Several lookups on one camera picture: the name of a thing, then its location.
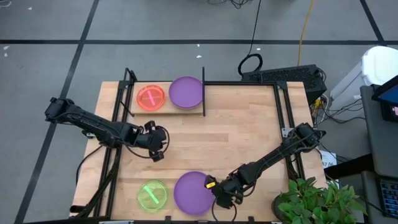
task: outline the green petri dish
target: green petri dish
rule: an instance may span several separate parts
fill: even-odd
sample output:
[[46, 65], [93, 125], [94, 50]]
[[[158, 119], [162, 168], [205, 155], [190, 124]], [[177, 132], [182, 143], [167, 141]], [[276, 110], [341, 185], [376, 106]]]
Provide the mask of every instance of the green petri dish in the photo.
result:
[[144, 183], [138, 192], [138, 203], [146, 212], [157, 212], [164, 208], [168, 191], [166, 185], [159, 180]]

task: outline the gray floor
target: gray floor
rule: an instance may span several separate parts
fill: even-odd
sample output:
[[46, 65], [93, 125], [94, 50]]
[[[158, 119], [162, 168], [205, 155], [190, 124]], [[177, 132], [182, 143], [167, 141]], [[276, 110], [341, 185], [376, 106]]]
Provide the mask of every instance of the gray floor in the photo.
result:
[[[398, 40], [395, 0], [366, 0], [385, 40]], [[79, 40], [93, 0], [12, 1], [0, 8], [0, 40]], [[310, 0], [263, 0], [256, 39], [298, 40]], [[206, 0], [99, 0], [88, 40], [250, 39], [257, 0], [235, 9]], [[307, 40], [377, 40], [359, 0], [316, 0]], [[12, 223], [25, 194], [49, 124], [44, 110], [59, 96], [77, 45], [0, 44], [0, 223]], [[372, 45], [304, 45], [302, 64], [315, 63], [327, 74], [327, 94]], [[262, 69], [297, 63], [298, 45], [255, 45]], [[100, 84], [120, 80], [125, 67], [140, 80], [199, 77], [239, 80], [242, 44], [84, 45], [68, 97], [95, 108]], [[255, 66], [249, 61], [244, 70]], [[339, 156], [369, 152], [362, 120], [325, 121], [324, 144]], [[75, 169], [86, 139], [77, 128], [58, 126], [25, 222], [66, 218], [75, 190]]]

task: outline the white container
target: white container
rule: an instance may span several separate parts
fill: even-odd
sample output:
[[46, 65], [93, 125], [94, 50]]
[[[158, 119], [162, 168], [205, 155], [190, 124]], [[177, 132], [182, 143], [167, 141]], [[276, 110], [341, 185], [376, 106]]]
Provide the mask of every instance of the white container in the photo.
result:
[[[398, 50], [382, 46], [372, 47], [362, 56], [362, 61], [330, 92], [332, 100], [329, 107], [330, 114], [361, 99], [359, 90], [361, 86], [383, 85], [396, 75], [398, 75]], [[351, 110], [362, 107], [361, 101], [355, 104], [359, 105], [352, 107]], [[334, 118], [347, 120], [362, 114], [363, 110], [344, 111]]]

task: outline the yellow label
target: yellow label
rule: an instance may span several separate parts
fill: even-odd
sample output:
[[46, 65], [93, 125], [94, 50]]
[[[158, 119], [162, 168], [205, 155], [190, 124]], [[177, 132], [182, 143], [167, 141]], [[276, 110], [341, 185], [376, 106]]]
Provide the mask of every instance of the yellow label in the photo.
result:
[[216, 185], [216, 182], [212, 182], [210, 184], [206, 184], [206, 188], [209, 189], [210, 187], [214, 187]]

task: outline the yellow cable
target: yellow cable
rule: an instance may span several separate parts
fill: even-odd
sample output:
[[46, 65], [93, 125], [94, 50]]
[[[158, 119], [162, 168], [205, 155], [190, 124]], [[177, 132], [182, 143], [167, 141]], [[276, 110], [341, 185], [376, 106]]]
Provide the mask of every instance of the yellow cable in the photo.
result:
[[310, 5], [310, 8], [308, 9], [307, 17], [305, 18], [305, 23], [304, 23], [304, 26], [303, 26], [303, 31], [301, 32], [300, 44], [298, 45], [298, 61], [297, 61], [297, 66], [300, 65], [300, 61], [301, 61], [301, 45], [302, 45], [302, 42], [303, 42], [304, 33], [305, 33], [305, 28], [307, 27], [307, 22], [308, 22], [308, 20], [309, 20], [309, 18], [310, 18], [310, 14], [311, 14], [311, 11], [312, 11], [312, 6], [313, 6], [313, 2], [314, 2], [314, 1], [315, 1], [315, 0], [311, 0], [311, 5]]

